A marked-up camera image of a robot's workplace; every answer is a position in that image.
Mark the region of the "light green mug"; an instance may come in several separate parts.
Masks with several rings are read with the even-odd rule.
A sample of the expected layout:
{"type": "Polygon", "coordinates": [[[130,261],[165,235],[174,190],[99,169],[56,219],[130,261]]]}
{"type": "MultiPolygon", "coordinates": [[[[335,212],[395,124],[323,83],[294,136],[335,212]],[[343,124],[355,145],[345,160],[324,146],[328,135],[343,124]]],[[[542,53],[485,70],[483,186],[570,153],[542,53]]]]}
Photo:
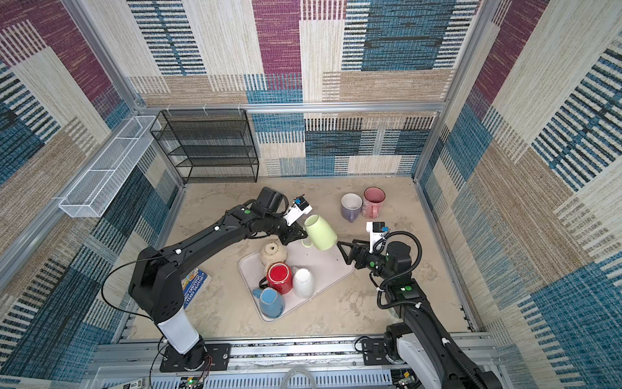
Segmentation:
{"type": "Polygon", "coordinates": [[[330,224],[319,215],[312,215],[305,220],[304,229],[307,238],[301,242],[305,248],[312,248],[319,251],[327,251],[336,245],[338,236],[330,224]]]}

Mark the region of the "red mug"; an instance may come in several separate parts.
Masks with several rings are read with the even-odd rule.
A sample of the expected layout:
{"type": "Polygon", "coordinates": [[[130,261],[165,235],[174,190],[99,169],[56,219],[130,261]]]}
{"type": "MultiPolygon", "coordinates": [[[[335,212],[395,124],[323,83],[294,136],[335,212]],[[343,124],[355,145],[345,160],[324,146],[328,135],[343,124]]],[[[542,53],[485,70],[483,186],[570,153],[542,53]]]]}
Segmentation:
{"type": "Polygon", "coordinates": [[[285,263],[270,265],[266,276],[259,281],[259,288],[273,288],[282,295],[291,292],[293,290],[292,269],[285,263]]]}

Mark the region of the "purple mug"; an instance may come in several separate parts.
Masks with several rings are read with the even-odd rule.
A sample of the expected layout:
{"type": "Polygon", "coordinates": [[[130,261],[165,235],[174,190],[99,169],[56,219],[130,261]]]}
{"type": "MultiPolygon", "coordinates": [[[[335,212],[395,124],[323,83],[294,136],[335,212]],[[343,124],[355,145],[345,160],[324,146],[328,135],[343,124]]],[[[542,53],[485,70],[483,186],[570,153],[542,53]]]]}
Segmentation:
{"type": "Polygon", "coordinates": [[[345,194],[341,199],[341,215],[349,223],[353,223],[361,214],[363,199],[354,193],[345,194]]]}

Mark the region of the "white mug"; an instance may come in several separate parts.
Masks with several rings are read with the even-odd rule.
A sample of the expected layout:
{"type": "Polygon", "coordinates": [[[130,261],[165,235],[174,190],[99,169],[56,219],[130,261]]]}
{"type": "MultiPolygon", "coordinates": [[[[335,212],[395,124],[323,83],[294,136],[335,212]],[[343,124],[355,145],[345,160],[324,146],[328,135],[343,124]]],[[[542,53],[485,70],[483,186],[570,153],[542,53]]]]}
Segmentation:
{"type": "Polygon", "coordinates": [[[309,269],[302,267],[293,269],[293,291],[298,298],[312,298],[315,292],[315,280],[309,269]]]}

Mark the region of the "pink patterned mug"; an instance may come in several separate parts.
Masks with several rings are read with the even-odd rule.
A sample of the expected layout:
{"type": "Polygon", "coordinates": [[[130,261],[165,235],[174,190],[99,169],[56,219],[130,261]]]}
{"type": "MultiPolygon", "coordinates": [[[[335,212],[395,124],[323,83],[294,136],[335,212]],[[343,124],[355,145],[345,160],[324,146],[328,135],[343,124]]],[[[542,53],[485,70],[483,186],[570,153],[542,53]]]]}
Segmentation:
{"type": "Polygon", "coordinates": [[[382,205],[386,200],[386,193],[383,189],[371,186],[364,191],[362,215],[369,219],[379,217],[382,205]]]}

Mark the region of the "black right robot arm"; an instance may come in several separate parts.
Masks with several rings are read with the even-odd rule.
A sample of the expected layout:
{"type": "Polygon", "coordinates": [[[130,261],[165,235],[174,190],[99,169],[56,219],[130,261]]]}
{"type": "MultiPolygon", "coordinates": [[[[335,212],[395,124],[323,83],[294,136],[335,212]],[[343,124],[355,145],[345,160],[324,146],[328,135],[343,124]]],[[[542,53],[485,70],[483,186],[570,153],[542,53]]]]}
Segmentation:
{"type": "Polygon", "coordinates": [[[421,262],[423,249],[418,238],[408,233],[416,246],[400,241],[386,245],[384,253],[358,239],[340,241],[337,247],[346,264],[368,269],[371,277],[381,277],[377,306],[395,310],[400,324],[387,327],[387,357],[408,364],[424,388],[501,388],[500,379],[484,371],[458,347],[434,314],[430,301],[412,277],[421,262]]]}

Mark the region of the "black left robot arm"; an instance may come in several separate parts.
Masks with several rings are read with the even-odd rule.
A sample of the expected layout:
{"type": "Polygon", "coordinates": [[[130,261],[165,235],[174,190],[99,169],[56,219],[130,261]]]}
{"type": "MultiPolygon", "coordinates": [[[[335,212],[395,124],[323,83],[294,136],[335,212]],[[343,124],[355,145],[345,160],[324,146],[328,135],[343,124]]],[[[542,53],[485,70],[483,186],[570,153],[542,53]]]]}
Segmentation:
{"type": "Polygon", "coordinates": [[[279,212],[286,199],[284,194],[265,186],[257,199],[229,209],[201,232],[172,246],[158,250],[149,246],[139,253],[128,293],[179,355],[199,355],[203,346],[201,336],[186,316],[182,280],[223,249],[257,238],[260,233],[276,236],[285,246],[307,238],[298,220],[309,214],[312,206],[298,196],[279,212]]]}

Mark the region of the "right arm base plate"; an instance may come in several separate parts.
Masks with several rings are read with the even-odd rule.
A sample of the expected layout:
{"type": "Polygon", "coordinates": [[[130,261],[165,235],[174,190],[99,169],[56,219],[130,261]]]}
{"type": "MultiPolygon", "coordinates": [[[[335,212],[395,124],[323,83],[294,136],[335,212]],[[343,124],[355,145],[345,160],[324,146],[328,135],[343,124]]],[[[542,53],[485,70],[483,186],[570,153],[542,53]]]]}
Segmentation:
{"type": "Polygon", "coordinates": [[[362,354],[365,366],[401,365],[403,360],[391,356],[384,340],[362,336],[354,343],[354,348],[362,354]]]}

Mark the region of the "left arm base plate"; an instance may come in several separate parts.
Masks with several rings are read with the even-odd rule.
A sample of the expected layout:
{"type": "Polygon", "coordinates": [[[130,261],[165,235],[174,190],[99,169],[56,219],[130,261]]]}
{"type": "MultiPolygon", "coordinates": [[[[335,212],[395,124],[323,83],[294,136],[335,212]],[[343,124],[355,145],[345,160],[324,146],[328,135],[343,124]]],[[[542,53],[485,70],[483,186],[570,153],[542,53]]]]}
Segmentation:
{"type": "Polygon", "coordinates": [[[190,373],[226,371],[231,355],[231,344],[201,344],[188,353],[178,353],[173,346],[167,346],[160,363],[161,373],[190,373]]]}

